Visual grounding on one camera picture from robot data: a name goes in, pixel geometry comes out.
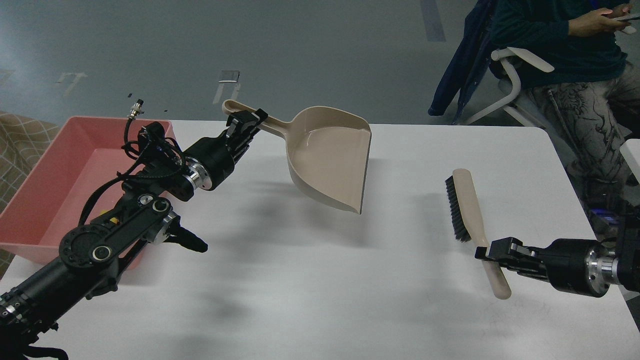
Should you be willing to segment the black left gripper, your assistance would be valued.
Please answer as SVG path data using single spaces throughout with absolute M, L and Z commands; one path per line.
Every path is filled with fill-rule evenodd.
M 202 137 L 184 152 L 205 171 L 199 187 L 213 191 L 233 173 L 241 158 L 241 150 L 247 150 L 259 126 L 267 118 L 267 112 L 261 108 L 232 112 L 227 117 L 227 130 L 217 137 Z

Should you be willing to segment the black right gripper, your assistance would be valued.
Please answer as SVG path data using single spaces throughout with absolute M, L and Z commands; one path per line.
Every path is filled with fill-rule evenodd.
M 525 246 L 515 237 L 478 246 L 474 258 L 496 262 L 503 269 L 532 279 L 548 279 L 554 289 L 579 296 L 603 297 L 619 285 L 618 259 L 596 240 L 556 239 L 541 248 Z M 519 265 L 544 265 L 526 267 Z

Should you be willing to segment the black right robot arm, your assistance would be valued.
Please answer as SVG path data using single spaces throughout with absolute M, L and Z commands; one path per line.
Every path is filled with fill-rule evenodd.
M 506 237 L 479 246 L 475 257 L 560 292 L 603 297 L 612 286 L 638 292 L 639 207 L 616 196 L 590 203 L 587 214 L 602 240 L 559 238 L 539 248 Z

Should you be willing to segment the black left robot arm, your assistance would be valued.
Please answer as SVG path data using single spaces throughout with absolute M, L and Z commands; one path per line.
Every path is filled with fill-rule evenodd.
M 203 239 L 181 225 L 163 194 L 186 202 L 198 189 L 213 191 L 233 173 L 268 114 L 233 111 L 219 136 L 202 137 L 182 150 L 158 121 L 130 139 L 142 103 L 131 108 L 123 133 L 122 148 L 133 165 L 89 196 L 54 260 L 1 296 L 3 360 L 66 360 L 64 350 L 34 346 L 39 335 L 57 330 L 58 319 L 80 300 L 117 291 L 122 274 L 146 245 L 167 242 L 197 253 L 208 250 Z

